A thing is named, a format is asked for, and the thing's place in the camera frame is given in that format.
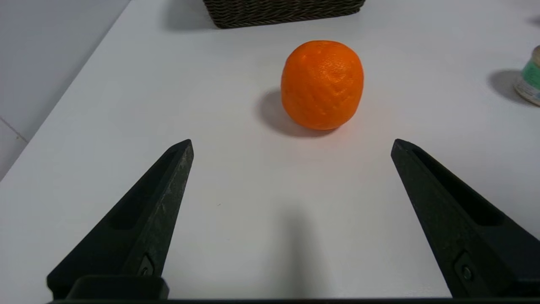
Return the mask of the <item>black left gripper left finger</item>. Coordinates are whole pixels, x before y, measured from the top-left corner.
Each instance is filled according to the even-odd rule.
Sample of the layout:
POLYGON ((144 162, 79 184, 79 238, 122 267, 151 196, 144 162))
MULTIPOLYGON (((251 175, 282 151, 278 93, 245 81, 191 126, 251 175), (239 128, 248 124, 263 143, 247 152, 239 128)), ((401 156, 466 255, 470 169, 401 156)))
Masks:
POLYGON ((194 159, 170 146, 50 272, 54 300, 165 300, 162 272, 194 159))

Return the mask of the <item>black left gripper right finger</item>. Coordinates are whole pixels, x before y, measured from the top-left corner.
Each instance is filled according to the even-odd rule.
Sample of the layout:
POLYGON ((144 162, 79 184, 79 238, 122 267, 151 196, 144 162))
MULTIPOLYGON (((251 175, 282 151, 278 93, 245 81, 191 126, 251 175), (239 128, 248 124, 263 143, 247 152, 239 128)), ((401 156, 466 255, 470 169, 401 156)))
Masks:
POLYGON ((540 243, 413 143, 391 158, 454 298, 538 298, 540 243))

